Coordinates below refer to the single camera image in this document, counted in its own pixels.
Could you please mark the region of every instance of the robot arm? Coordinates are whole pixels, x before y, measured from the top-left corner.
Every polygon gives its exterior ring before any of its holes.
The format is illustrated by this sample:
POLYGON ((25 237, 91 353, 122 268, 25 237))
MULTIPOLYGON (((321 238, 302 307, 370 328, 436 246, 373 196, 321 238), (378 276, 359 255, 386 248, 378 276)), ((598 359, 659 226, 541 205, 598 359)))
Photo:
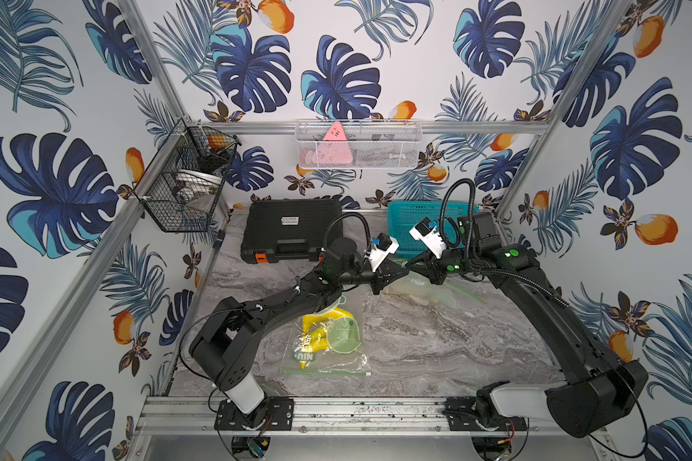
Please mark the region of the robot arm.
MULTIPOLYGON (((510 416, 553 419, 567 433, 581 438, 627 415, 648 379, 641 364, 624 363, 592 335, 556 294, 533 250, 517 244, 501 246, 489 213, 460 218, 459 226, 470 227, 472 232, 465 232, 463 243, 470 245, 472 253, 479 250, 481 256, 467 258, 465 249, 426 251, 406 267, 382 258, 372 270, 369 259, 356 251, 353 240, 336 238, 323 260, 295 287, 261 300, 222 300, 215 309, 221 315, 207 320, 190 345, 190 355, 255 426, 264 417, 265 395, 249 372, 259 343, 269 332, 327 308, 341 296, 343 285, 368 283, 372 292, 379 294, 411 270, 439 285, 448 274, 483 274, 518 305, 539 331, 566 382, 546 389, 505 382, 490 384, 477 393, 472 409, 480 422, 510 416)), ((392 243, 382 234, 374 249, 387 251, 392 243)))

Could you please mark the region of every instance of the white wire basket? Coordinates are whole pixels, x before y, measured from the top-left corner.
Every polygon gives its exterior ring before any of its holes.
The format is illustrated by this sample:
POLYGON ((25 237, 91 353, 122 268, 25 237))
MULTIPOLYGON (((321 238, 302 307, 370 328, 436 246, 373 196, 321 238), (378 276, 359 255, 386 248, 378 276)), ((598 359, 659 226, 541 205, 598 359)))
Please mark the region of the white wire basket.
POLYGON ((409 170, 423 140, 415 120, 338 120, 346 141, 323 141, 336 120, 297 120, 299 165, 307 170, 409 170))

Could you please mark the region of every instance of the black carrying case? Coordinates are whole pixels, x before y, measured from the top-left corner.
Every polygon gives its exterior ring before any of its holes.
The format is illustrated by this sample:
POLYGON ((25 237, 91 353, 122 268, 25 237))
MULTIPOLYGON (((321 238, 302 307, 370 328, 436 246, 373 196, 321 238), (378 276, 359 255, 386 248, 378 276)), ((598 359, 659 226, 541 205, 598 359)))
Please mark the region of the black carrying case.
MULTIPOLYGON (((341 203, 333 198, 256 201, 249 208, 241 259, 249 264, 318 261, 325 228, 339 216, 341 203)), ((342 223, 332 228, 329 243, 343 235, 342 223)))

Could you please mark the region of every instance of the aluminum rail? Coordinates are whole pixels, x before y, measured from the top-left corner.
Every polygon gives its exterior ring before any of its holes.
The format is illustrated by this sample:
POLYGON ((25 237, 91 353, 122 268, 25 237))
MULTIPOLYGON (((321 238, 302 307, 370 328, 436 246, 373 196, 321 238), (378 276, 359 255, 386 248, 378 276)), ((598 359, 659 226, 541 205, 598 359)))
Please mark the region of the aluminum rail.
MULTIPOLYGON (((211 399, 217 409, 221 396, 211 399)), ((451 431, 444 410, 444 398, 408 397, 293 397, 294 410, 290 431, 270 431, 277 436, 450 436, 498 437, 501 431, 451 431)), ((138 419, 136 436, 212 435, 215 415, 207 407, 206 397, 149 397, 138 419)), ((225 435, 252 435, 256 431, 221 431, 225 435)), ((566 434, 554 422, 531 420, 529 434, 550 436, 566 434)), ((601 429, 593 433, 605 437, 601 429)))
MULTIPOLYGON (((136 192, 143 196, 161 173, 181 134, 171 134, 141 178, 136 192)), ((97 248, 88 257, 69 290, 46 319, 27 354, 7 379, 0 395, 0 460, 3 447, 23 413, 61 353, 64 344, 100 288, 120 248, 138 223, 144 208, 138 200, 128 200, 116 214, 113 224, 102 235, 97 248)))
MULTIPOLYGON (((423 128, 423 134, 446 133, 514 133, 514 134, 544 134, 547 128, 545 122, 518 122, 513 120, 502 122, 444 122, 435 120, 416 120, 423 128)), ((216 123, 202 122, 202 126, 214 128, 231 134, 289 134, 294 135, 296 121, 291 122, 235 122, 216 123)))
POLYGON ((505 198, 502 199, 502 203, 497 208, 495 213, 496 216, 504 216, 512 206, 511 204, 514 203, 515 197, 523 187, 523 182, 526 180, 530 171, 533 171, 533 166, 541 157, 546 145, 554 136, 554 133, 563 125, 563 118, 569 112, 570 107, 574 103, 574 99, 582 89, 584 82, 587 81, 592 69, 597 64, 600 56, 602 56, 603 51, 605 51, 610 38, 615 33, 618 24, 620 24, 620 21, 625 16, 631 3, 632 2, 629 0, 612 0, 610 3, 597 30, 587 43, 587 46, 584 48, 584 53, 582 53, 579 62, 572 71, 569 82, 563 90, 562 95, 559 97, 559 101, 554 104, 554 108, 551 110, 551 115, 548 117, 548 129, 542 134, 534 148, 529 150, 526 154, 526 159, 523 161, 513 181, 510 183, 507 192, 505 192, 505 198))
POLYGON ((136 2, 134 0, 119 0, 118 3, 120 11, 123 13, 123 19, 125 19, 128 28, 133 33, 136 45, 141 51, 146 65, 151 70, 151 75, 154 81, 156 81, 159 90, 161 90, 161 94, 164 96, 174 119, 189 119, 185 112, 185 106, 182 104, 182 99, 177 94, 171 77, 166 73, 165 64, 159 56, 156 44, 152 38, 153 36, 148 27, 146 27, 146 22, 136 2))

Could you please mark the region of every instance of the tropical leaf wallpaper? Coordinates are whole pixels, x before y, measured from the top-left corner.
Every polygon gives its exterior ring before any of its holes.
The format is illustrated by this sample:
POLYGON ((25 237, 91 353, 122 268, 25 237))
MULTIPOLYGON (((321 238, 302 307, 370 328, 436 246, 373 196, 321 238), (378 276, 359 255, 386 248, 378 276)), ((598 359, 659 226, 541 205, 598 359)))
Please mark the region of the tropical leaf wallpaper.
MULTIPOLYGON (((134 32, 115 0, 0 2, 0 391, 176 123, 134 32)), ((15 459, 127 454, 221 218, 200 235, 140 220, 9 440, 15 459)))
MULTIPOLYGON (((162 0, 141 13, 193 119, 485 122, 548 118, 610 1, 162 0)), ((591 97, 579 98, 575 123, 597 115, 631 74, 633 51, 614 48, 587 82, 591 97)), ((162 118, 149 120, 152 131, 162 118)), ((377 189, 435 200, 448 181, 480 179, 480 163, 483 187, 499 198, 533 141, 514 133, 425 136, 427 160, 411 170, 323 172, 331 179, 321 181, 299 168, 291 136, 240 138, 241 158, 223 190, 236 208, 248 207, 252 193, 350 196, 360 207, 370 207, 377 189)))
MULTIPOLYGON (((567 81, 541 43, 581 43, 565 30, 594 6, 551 23, 520 61, 541 97, 567 81)), ((692 1, 631 5, 511 200, 506 234, 535 249, 593 333, 648 370, 645 459, 692 459, 692 1)), ((642 448, 635 411, 609 430, 623 453, 642 448)))
MULTIPOLYGON (((611 1, 137 5, 185 112, 234 133, 239 121, 545 120, 611 1)), ((0 2, 0 388, 173 131, 129 23, 116 0, 0 2)), ((503 234, 651 373, 646 459, 692 459, 692 0, 633 2, 563 119, 512 196, 534 137, 508 130, 426 135, 402 171, 308 170, 292 136, 242 135, 223 198, 385 208, 437 200, 462 177, 485 209, 508 197, 503 234)), ((139 221, 15 429, 16 459, 127 459, 222 226, 175 235, 139 221)), ((612 426, 624 451, 640 449, 635 418, 612 426)))

